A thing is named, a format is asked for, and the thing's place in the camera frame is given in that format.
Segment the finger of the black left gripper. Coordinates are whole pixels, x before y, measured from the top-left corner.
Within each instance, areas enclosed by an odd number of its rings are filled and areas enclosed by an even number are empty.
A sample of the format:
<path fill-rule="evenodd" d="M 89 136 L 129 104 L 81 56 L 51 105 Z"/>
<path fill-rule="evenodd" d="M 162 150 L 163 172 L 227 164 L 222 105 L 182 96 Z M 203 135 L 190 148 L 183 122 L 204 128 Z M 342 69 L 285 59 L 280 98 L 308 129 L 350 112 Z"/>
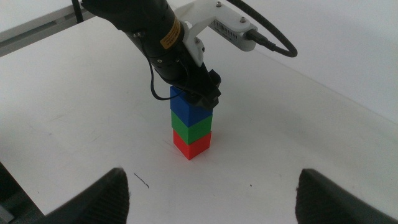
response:
<path fill-rule="evenodd" d="M 193 106 L 199 106 L 204 109 L 213 109 L 218 105 L 220 95 L 221 92 L 219 90 L 215 90 L 205 96 L 201 96 L 196 93 L 187 93 L 186 100 Z"/>

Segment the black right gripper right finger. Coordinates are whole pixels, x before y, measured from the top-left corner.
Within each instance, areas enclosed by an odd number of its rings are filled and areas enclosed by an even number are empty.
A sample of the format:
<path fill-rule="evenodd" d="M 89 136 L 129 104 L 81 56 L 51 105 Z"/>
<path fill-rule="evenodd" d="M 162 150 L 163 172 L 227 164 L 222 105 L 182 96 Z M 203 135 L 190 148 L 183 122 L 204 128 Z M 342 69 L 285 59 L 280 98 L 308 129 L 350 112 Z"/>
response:
<path fill-rule="evenodd" d="M 296 188 L 299 223 L 390 223 L 392 218 L 355 197 L 315 169 L 303 169 Z"/>

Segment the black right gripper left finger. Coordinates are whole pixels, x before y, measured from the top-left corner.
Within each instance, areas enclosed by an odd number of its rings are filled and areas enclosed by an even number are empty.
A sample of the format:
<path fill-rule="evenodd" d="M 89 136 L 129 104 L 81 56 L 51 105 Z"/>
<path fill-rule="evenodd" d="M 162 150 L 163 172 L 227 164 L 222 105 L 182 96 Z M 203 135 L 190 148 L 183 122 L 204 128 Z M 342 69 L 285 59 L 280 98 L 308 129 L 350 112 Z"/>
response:
<path fill-rule="evenodd" d="M 129 198 L 125 171 L 113 168 L 80 194 L 41 218 L 38 223 L 126 224 Z"/>

